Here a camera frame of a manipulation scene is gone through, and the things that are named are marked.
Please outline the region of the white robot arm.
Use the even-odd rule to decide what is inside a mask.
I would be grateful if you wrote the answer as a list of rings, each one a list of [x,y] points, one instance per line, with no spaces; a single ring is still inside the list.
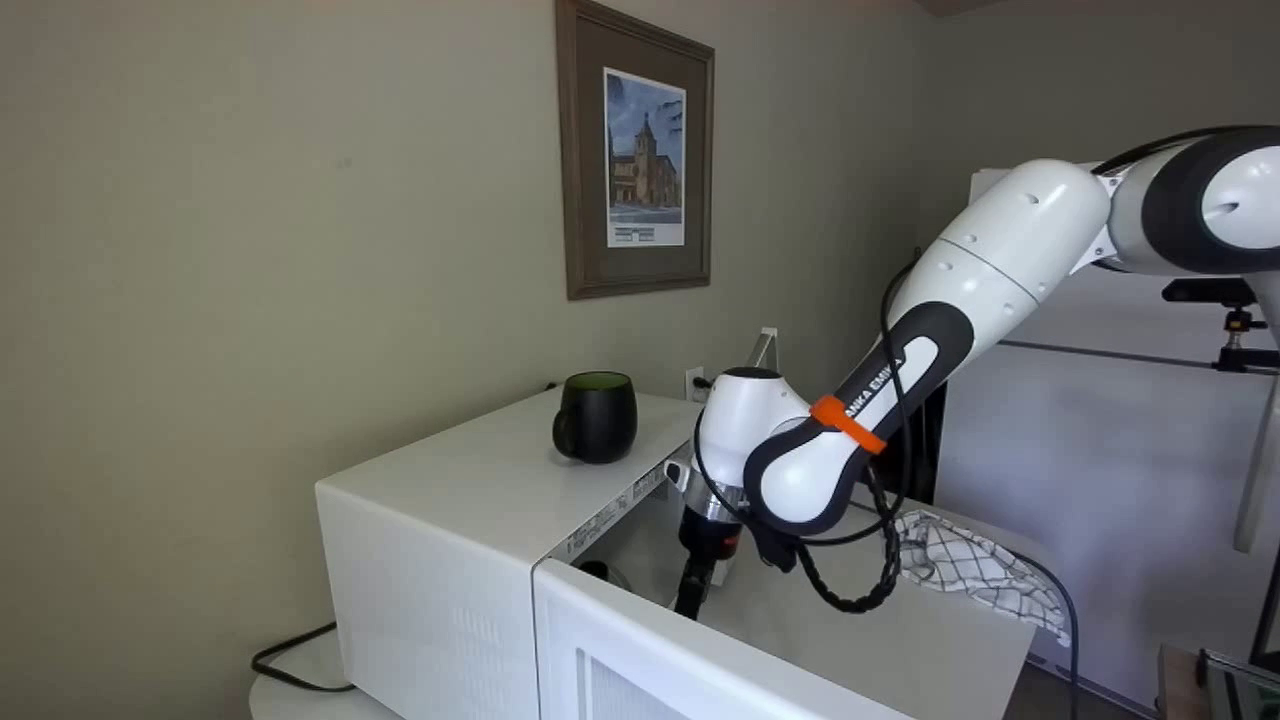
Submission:
[[[678,614],[701,614],[742,536],[806,574],[906,422],[1073,273],[1227,278],[1273,299],[1276,168],[1273,126],[1177,134],[1100,163],[1024,161],[887,286],[881,338],[838,394],[806,402],[774,367],[721,373],[691,433],[704,491],[679,521]]]

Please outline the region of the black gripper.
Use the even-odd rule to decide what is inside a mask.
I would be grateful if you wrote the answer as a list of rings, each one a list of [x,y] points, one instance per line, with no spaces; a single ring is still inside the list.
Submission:
[[[679,544],[691,552],[678,585],[678,614],[695,619],[714,590],[716,560],[737,552],[742,530],[709,521],[695,508],[679,515]]]

